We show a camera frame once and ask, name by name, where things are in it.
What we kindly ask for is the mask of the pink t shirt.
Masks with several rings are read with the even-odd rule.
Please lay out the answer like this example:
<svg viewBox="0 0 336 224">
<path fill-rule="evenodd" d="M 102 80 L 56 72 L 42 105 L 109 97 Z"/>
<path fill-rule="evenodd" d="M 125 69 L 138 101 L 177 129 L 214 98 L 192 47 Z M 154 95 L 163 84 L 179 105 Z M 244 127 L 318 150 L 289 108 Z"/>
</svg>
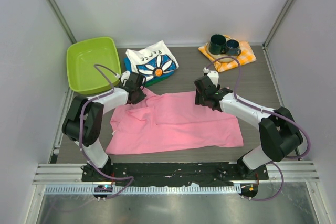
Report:
<svg viewBox="0 0 336 224">
<path fill-rule="evenodd" d="M 158 95 L 144 89 L 138 104 L 117 107 L 110 120 L 114 135 L 108 154 L 130 155 L 208 146 L 242 147 L 238 119 L 196 105 L 195 92 Z"/>
</svg>

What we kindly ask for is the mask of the dark green mug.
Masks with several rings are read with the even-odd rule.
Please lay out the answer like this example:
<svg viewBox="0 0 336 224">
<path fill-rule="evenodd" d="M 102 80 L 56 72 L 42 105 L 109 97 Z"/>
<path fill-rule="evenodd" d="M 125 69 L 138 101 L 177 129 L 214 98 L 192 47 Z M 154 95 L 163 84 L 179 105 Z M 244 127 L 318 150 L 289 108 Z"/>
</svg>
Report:
<svg viewBox="0 0 336 224">
<path fill-rule="evenodd" d="M 212 35 L 208 45 L 208 51 L 213 55 L 224 54 L 226 50 L 226 37 L 220 34 Z"/>
</svg>

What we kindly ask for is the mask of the dark blue mug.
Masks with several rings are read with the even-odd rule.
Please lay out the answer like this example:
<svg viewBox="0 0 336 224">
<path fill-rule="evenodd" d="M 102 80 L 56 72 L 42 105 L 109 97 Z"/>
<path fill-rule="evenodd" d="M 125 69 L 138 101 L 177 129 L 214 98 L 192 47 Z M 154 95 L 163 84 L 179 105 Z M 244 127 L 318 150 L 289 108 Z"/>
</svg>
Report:
<svg viewBox="0 0 336 224">
<path fill-rule="evenodd" d="M 240 43 L 237 40 L 230 39 L 226 42 L 226 55 L 239 56 L 241 54 Z"/>
</svg>

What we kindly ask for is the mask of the orange checkered cloth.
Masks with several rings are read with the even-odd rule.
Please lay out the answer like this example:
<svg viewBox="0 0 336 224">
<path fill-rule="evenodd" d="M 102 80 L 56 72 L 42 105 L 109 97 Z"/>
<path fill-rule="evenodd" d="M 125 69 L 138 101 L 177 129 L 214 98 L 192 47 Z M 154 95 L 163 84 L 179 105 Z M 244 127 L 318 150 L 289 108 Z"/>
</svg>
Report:
<svg viewBox="0 0 336 224">
<path fill-rule="evenodd" d="M 227 41 L 230 40 L 230 39 L 232 39 L 232 38 L 230 38 L 228 36 L 225 36 L 225 37 L 226 37 Z M 240 43 L 241 54 L 239 56 L 237 56 L 236 59 L 239 61 L 239 63 L 241 65 L 245 65 L 245 64 L 252 63 L 252 62 L 256 61 L 256 56 L 254 55 L 254 53 L 253 53 L 250 45 L 247 42 L 245 42 L 245 41 L 238 41 L 238 42 Z M 206 54 L 206 52 L 205 52 L 205 45 L 200 46 L 198 48 L 198 50 L 205 56 L 205 54 Z"/>
</svg>

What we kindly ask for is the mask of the lime green plastic tub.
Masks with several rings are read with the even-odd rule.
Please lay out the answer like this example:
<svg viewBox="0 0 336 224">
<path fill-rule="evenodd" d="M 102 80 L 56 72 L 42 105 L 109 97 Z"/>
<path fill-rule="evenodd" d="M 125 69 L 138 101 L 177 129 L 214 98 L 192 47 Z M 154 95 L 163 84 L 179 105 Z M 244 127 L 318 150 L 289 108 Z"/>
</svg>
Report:
<svg viewBox="0 0 336 224">
<path fill-rule="evenodd" d="M 107 67 L 101 70 L 114 85 L 119 82 L 114 76 L 121 74 L 119 55 L 110 37 L 88 39 L 71 45 L 67 49 L 66 64 L 69 87 L 76 93 L 90 95 L 111 88 L 95 64 Z"/>
</svg>

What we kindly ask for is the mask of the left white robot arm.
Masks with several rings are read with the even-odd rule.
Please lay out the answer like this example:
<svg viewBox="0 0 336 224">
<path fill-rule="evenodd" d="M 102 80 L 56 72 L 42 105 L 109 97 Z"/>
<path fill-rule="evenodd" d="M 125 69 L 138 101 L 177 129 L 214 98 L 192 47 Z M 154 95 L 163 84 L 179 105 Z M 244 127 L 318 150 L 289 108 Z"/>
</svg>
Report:
<svg viewBox="0 0 336 224">
<path fill-rule="evenodd" d="M 121 75 L 120 84 L 96 96 L 76 96 L 67 112 L 62 132 L 84 151 L 87 163 L 95 167 L 93 174 L 105 182 L 112 174 L 110 157 L 99 141 L 103 115 L 126 104 L 137 104 L 144 100 L 142 85 L 145 76 L 126 71 Z"/>
</svg>

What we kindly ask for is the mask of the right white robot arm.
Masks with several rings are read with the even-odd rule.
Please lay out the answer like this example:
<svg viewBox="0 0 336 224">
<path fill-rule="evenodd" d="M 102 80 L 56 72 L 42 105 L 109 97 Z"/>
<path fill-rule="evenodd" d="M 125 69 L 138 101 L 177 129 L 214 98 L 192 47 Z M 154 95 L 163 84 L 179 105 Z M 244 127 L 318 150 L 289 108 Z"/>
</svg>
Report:
<svg viewBox="0 0 336 224">
<path fill-rule="evenodd" d="M 195 104 L 232 114 L 255 127 L 260 145 L 237 161 L 237 173 L 250 179 L 256 169 L 269 162 L 280 162 L 303 142 L 303 137 L 290 111 L 284 107 L 270 109 L 239 97 L 228 88 L 219 89 L 208 75 L 194 81 Z"/>
</svg>

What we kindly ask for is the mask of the blue folded t shirt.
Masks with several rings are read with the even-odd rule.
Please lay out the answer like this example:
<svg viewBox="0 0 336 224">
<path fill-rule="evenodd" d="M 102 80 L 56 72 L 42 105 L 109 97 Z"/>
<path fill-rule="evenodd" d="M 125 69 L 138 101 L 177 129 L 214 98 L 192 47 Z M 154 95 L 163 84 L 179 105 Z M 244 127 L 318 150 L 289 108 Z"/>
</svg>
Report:
<svg viewBox="0 0 336 224">
<path fill-rule="evenodd" d="M 132 69 L 131 61 L 128 58 L 123 60 L 123 63 L 128 71 L 142 74 L 145 76 L 144 82 L 150 81 L 154 78 L 159 78 L 167 74 L 174 74 L 177 70 L 176 63 L 167 55 L 161 57 L 161 61 L 157 63 L 157 57 L 151 59 L 146 64 L 135 65 L 135 70 Z"/>
</svg>

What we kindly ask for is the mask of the white daisy print t shirt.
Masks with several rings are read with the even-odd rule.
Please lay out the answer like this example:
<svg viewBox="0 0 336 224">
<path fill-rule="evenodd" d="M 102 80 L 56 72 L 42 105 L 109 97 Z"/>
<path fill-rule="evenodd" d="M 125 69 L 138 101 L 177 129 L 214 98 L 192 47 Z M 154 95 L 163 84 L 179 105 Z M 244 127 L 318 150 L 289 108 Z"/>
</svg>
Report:
<svg viewBox="0 0 336 224">
<path fill-rule="evenodd" d="M 126 50 L 123 62 L 126 70 L 144 76 L 144 83 L 149 85 L 170 77 L 179 64 L 164 41 L 159 41 L 141 50 Z"/>
</svg>

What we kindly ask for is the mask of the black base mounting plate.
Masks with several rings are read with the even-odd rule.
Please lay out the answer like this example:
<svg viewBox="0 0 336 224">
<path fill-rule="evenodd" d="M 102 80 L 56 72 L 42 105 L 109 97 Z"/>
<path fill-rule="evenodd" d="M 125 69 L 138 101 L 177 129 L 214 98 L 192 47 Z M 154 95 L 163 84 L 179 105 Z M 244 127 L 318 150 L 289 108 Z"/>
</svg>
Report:
<svg viewBox="0 0 336 224">
<path fill-rule="evenodd" d="M 243 171 L 235 163 L 115 163 L 103 172 L 126 180 L 109 179 L 89 164 L 82 165 L 82 182 L 114 182 L 124 187 L 134 178 L 134 187 L 182 187 L 195 183 L 201 187 L 231 186 L 237 180 L 268 180 L 266 166 Z"/>
</svg>

